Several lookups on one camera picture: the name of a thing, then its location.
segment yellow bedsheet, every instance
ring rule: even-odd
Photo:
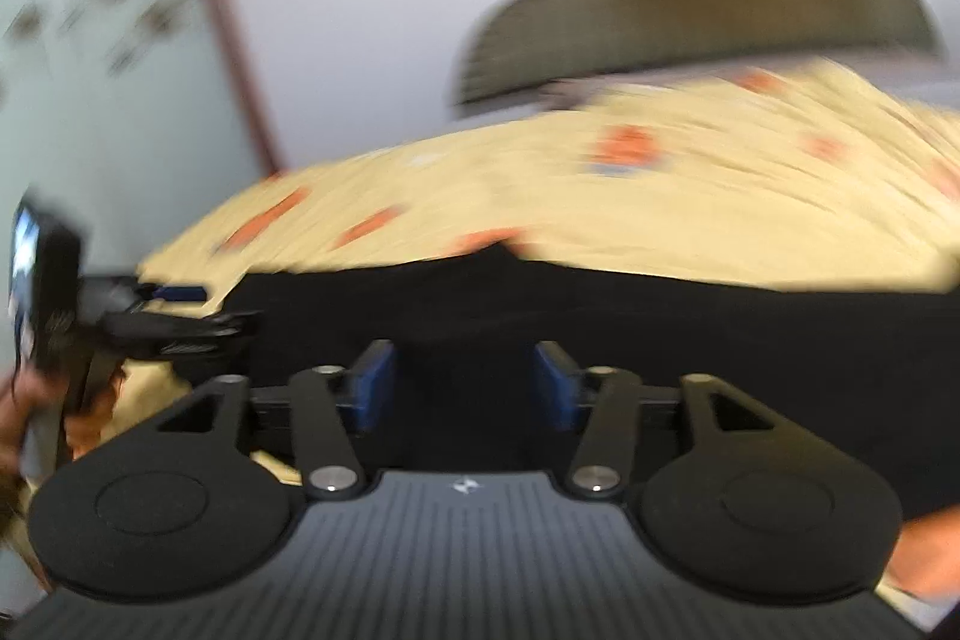
[[[827,61],[464,131],[254,186],[148,258],[216,309],[251,268],[387,265],[507,239],[530,258],[766,287],[952,285],[960,115]],[[176,393],[141,369],[117,426]]]

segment ribbed surface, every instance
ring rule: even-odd
[[[59,591],[13,640],[649,638],[915,640],[879,599],[776,610],[685,584],[625,516],[560,496],[544,475],[389,474],[318,504],[243,581],[171,605],[98,605]]]

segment phone screen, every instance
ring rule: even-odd
[[[13,332],[23,360],[34,354],[34,267],[37,264],[37,244],[40,241],[40,223],[21,207],[13,224],[13,247],[10,264],[10,316]]]

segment black cloth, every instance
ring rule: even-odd
[[[227,311],[261,310],[253,384],[350,365],[375,338],[400,356],[373,467],[559,468],[573,443],[539,421],[533,345],[647,383],[721,377],[872,466],[908,518],[960,504],[960,295],[771,292],[470,256],[250,274]]]

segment brown vertical trim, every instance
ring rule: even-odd
[[[267,175],[275,175],[280,171],[277,161],[277,148],[272,140],[272,134],[263,111],[263,100],[253,79],[250,64],[247,60],[247,51],[243,37],[232,14],[230,0],[208,0],[213,22],[220,40],[220,49],[227,61],[230,80],[240,101],[241,108],[247,116],[251,138],[256,145],[260,163]]]

